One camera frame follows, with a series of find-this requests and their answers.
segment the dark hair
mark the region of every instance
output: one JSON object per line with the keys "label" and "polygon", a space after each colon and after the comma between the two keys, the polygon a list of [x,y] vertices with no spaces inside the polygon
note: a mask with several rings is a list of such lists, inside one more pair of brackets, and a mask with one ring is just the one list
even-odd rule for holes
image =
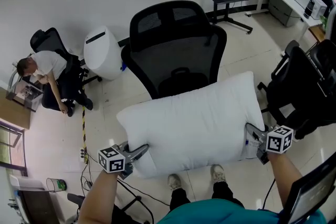
{"label": "dark hair", "polygon": [[17,62],[16,71],[21,77],[25,75],[25,69],[27,68],[28,68],[28,58],[21,59],[19,62]]}

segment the person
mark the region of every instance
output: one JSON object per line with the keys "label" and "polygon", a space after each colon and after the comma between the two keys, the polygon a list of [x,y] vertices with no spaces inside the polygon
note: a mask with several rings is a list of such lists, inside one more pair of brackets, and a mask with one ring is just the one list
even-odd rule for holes
{"label": "person", "polygon": [[[300,172],[285,154],[269,153],[274,177],[282,205],[285,206],[292,184],[301,178]],[[86,196],[78,219],[79,224],[116,224],[135,223],[120,219],[114,214],[114,199],[117,192],[118,174],[107,174],[102,171]],[[278,223],[279,214],[268,210],[247,210],[243,204],[233,197],[225,180],[224,170],[220,165],[211,167],[214,183],[212,199],[190,202],[182,189],[177,175],[168,177],[168,185],[173,190],[170,212],[159,221],[160,224],[173,223]],[[323,214],[317,210],[306,224],[326,223]]]}
{"label": "person", "polygon": [[72,116],[73,111],[69,102],[62,99],[75,100],[92,110],[93,104],[84,93],[80,93],[81,81],[77,67],[66,72],[67,61],[54,51],[40,51],[28,58],[21,59],[16,66],[21,76],[34,75],[38,81],[45,84],[42,105],[45,108],[61,111]]}

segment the fiducial marker cube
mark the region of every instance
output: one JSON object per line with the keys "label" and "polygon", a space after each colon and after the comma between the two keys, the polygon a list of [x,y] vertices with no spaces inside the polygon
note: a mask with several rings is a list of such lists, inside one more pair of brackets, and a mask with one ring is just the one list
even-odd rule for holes
{"label": "fiducial marker cube", "polygon": [[266,151],[284,153],[292,145],[293,133],[293,129],[284,125],[269,132],[267,134]]}
{"label": "fiducial marker cube", "polygon": [[107,173],[125,170],[125,156],[111,147],[98,150],[98,163]]}

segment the white cylindrical robot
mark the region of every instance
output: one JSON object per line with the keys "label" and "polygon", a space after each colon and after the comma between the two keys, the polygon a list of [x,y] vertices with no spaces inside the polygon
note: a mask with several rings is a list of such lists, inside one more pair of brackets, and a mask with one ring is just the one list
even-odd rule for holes
{"label": "white cylindrical robot", "polygon": [[121,49],[106,26],[90,32],[84,42],[84,59],[87,67],[100,77],[115,79],[122,71]]}

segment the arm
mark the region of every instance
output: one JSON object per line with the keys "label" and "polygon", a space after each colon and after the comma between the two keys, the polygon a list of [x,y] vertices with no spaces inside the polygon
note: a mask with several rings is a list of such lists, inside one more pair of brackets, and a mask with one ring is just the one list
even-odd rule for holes
{"label": "arm", "polygon": [[62,103],[62,99],[61,99],[61,96],[59,94],[59,91],[58,91],[58,87],[57,87],[57,84],[56,84],[56,80],[55,80],[55,77],[54,77],[54,73],[53,71],[50,71],[47,75],[47,80],[50,84],[50,87],[51,87],[51,90],[56,98],[56,101],[58,103],[58,106],[59,106],[59,109],[63,112],[63,113],[67,113],[68,112],[68,108],[66,105],[64,105]]}
{"label": "arm", "polygon": [[268,159],[272,165],[282,206],[285,206],[292,184],[302,175],[285,154],[268,153]]}
{"label": "arm", "polygon": [[117,176],[118,173],[100,173],[80,208],[79,224],[111,224]]}

